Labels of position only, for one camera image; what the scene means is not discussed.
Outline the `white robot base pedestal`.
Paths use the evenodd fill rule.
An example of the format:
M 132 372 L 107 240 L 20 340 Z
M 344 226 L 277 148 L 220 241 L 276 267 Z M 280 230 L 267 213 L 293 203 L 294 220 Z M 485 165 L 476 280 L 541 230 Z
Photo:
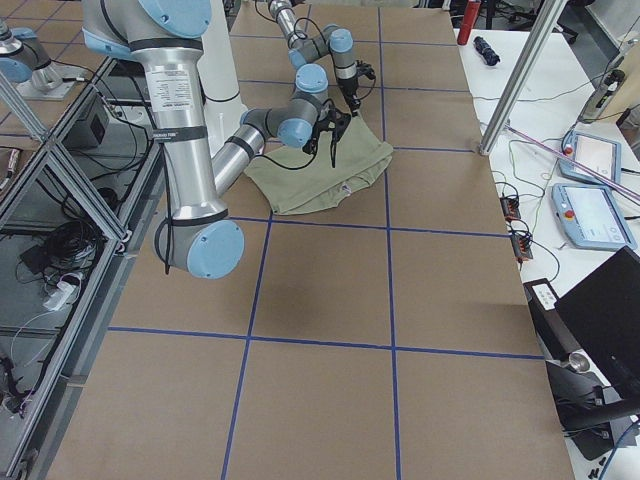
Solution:
M 215 155 L 238 129 L 247 107 L 240 96 L 223 2 L 211 0 L 208 5 L 211 20 L 202 36 L 204 53 L 197 66 L 205 95 L 204 115 L 210 153 Z

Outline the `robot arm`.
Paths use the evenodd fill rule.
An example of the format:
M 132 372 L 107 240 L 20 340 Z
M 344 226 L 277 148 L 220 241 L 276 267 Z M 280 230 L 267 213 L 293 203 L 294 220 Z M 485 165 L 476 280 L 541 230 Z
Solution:
M 329 97 L 319 61 L 330 56 L 339 84 L 356 90 L 356 62 L 346 29 L 329 26 L 306 38 L 287 1 L 270 11 L 297 59 L 295 89 L 280 108 L 251 109 L 217 150 L 210 147 L 213 109 L 204 99 L 216 84 L 237 84 L 228 23 L 217 1 L 86 1 L 82 5 L 86 46 L 103 55 L 140 64 L 154 118 L 153 135 L 165 149 L 167 216 L 154 239 L 167 267 L 218 279 L 244 251 L 240 227 L 228 219 L 224 193 L 258 156 L 265 143 L 315 155 L 322 133 L 334 141 L 351 116 Z
M 295 70 L 329 56 L 334 76 L 343 99 L 352 115 L 360 113 L 362 100 L 358 95 L 359 78 L 367 64 L 356 58 L 351 32 L 336 24 L 329 24 L 310 36 L 299 24 L 294 12 L 299 1 L 270 0 L 267 7 L 272 20 L 279 26 L 288 47 L 288 57 Z

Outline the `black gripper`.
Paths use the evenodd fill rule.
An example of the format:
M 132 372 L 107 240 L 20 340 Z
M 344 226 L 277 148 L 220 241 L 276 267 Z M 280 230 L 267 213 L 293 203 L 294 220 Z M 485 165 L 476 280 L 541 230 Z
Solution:
M 336 168 L 337 143 L 342 139 L 351 122 L 351 115 L 341 110 L 330 110 L 326 117 L 319 122 L 321 133 L 329 132 L 331 167 Z
M 339 89 L 346 102 L 353 117 L 360 115 L 361 101 L 358 96 L 359 80 L 358 76 L 351 76 L 349 78 L 339 79 Z

